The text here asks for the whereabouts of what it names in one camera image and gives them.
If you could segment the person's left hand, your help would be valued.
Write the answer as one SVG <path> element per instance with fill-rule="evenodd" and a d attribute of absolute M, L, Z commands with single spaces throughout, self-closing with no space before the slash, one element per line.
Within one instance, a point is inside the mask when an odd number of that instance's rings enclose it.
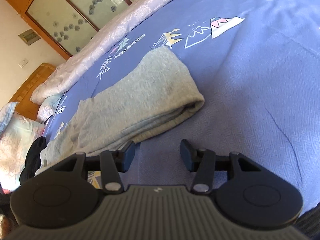
<path fill-rule="evenodd" d="M 15 229 L 15 223 L 4 214 L 0 215 L 0 239 L 7 237 Z"/>

